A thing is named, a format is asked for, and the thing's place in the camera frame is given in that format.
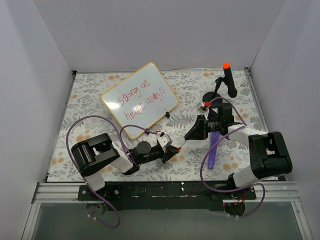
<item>whiteboard frame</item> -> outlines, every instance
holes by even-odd
[[[116,121],[120,124],[121,127],[123,127],[123,125],[121,124],[121,122],[118,120],[118,118],[116,117],[116,115],[113,113],[113,111],[108,107],[108,105],[106,104],[106,102],[104,101],[104,95],[106,93],[108,93],[109,91],[111,91],[112,89],[114,89],[116,86],[122,84],[124,81],[126,81],[128,78],[132,77],[133,75],[135,75],[137,72],[139,72],[140,70],[144,69],[146,66],[148,66],[149,64],[153,64],[155,66],[155,68],[158,70],[158,72],[160,73],[161,77],[163,78],[163,80],[165,81],[165,83],[168,85],[168,87],[170,88],[170,90],[172,91],[173,95],[176,97],[176,99],[178,100],[178,103],[173,106],[170,110],[168,110],[168,112],[171,112],[176,106],[179,105],[180,100],[177,97],[176,93],[173,91],[173,89],[171,88],[171,86],[169,85],[169,83],[167,82],[167,80],[165,79],[165,77],[162,75],[161,71],[159,70],[159,68],[157,67],[157,65],[154,62],[149,62],[146,65],[144,65],[143,67],[141,67],[139,70],[135,71],[134,73],[132,73],[131,75],[129,75],[128,77],[126,77],[125,79],[123,79],[121,82],[118,82],[116,85],[114,85],[112,88],[110,88],[109,90],[105,91],[102,95],[101,95],[101,100],[104,103],[104,105],[106,105],[106,107],[108,108],[109,112],[114,116],[114,118],[116,119]],[[151,125],[149,125],[147,127],[147,129],[149,129],[150,127],[152,127],[156,122],[158,122],[160,119],[162,119],[164,116],[166,115],[166,113],[164,113],[159,119],[157,119],[154,123],[152,123]],[[124,129],[124,131],[126,132],[126,134],[131,138],[131,139],[136,139],[138,137],[140,137],[143,133],[141,132],[138,136],[136,137],[132,137],[130,136],[130,134],[127,132],[126,129]]]

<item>red handwriting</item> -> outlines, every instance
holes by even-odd
[[[141,87],[143,89],[145,89],[146,87],[150,86],[150,83],[148,83],[147,81],[148,81],[148,79],[144,80],[144,82],[141,84]]]
[[[131,111],[130,113],[124,113],[124,115],[126,116],[127,120],[133,120],[135,118],[136,115],[141,115],[142,114],[142,110],[145,109],[145,107],[142,105],[142,102],[139,103],[139,105],[135,106],[135,108],[133,109],[133,111]]]
[[[138,97],[141,97],[141,96],[142,96],[139,88],[137,88],[137,87],[133,88],[128,94],[126,94],[126,93],[123,94],[123,93],[122,93],[122,97],[119,97],[119,98],[118,98],[118,101],[119,101],[120,103],[122,102],[121,107],[125,104],[125,102],[126,102],[126,103],[129,102],[129,99],[130,99],[134,94],[137,94],[137,93],[138,93]]]
[[[151,96],[149,94],[148,98],[145,100],[147,104],[153,103],[156,100],[162,101],[164,99],[163,94],[166,92],[166,90],[161,86],[159,87],[158,92],[154,92]]]

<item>tabletop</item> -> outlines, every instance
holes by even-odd
[[[118,129],[121,126],[108,111],[101,100],[101,95],[115,84],[124,80],[131,73],[78,73],[66,106],[61,129],[54,146],[51,163],[48,169],[47,182],[83,182],[81,175],[71,162],[67,148],[66,135],[69,127],[79,118],[88,115],[100,115],[111,120]],[[163,117],[154,124],[151,131],[162,131],[169,134],[173,143],[179,147],[184,143],[184,135],[195,123],[197,103],[201,102],[206,92],[215,89],[215,80],[223,76],[222,69],[215,70],[181,70],[164,71],[163,76],[178,96],[180,103],[170,112],[170,117]],[[227,87],[222,84],[218,93],[229,99],[240,112],[245,122],[256,130],[263,130],[254,103],[253,95],[243,70],[232,71],[234,84],[238,90],[236,98],[230,98]],[[106,121],[99,118],[89,118],[80,122],[71,132],[69,146],[92,138],[102,133],[108,133],[112,141],[119,147],[120,142],[116,131]],[[123,133],[124,142],[128,148],[134,148],[140,141],[148,141],[151,146],[156,144],[156,137],[143,133],[136,139],[130,139]],[[140,171],[126,176],[111,165],[104,167],[102,175],[105,181],[199,181],[200,165],[210,147],[210,138],[206,140],[187,141],[179,154],[168,162],[160,159],[141,165]],[[214,169],[203,168],[205,180],[226,180],[250,164],[249,150],[242,144],[224,139],[217,148]]]

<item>white wall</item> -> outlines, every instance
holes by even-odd
[[[285,0],[33,0],[72,70],[250,67]]]
[[[293,163],[288,177],[320,239],[320,1],[286,0],[251,68],[270,131],[280,131]]]
[[[32,0],[0,0],[0,239],[20,239],[72,73]]]

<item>purple object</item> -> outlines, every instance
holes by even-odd
[[[211,144],[210,148],[219,140],[220,133],[215,131],[211,134]],[[215,147],[209,154],[208,158],[208,169],[214,169],[215,162],[216,162],[216,154],[217,154],[217,147]]]

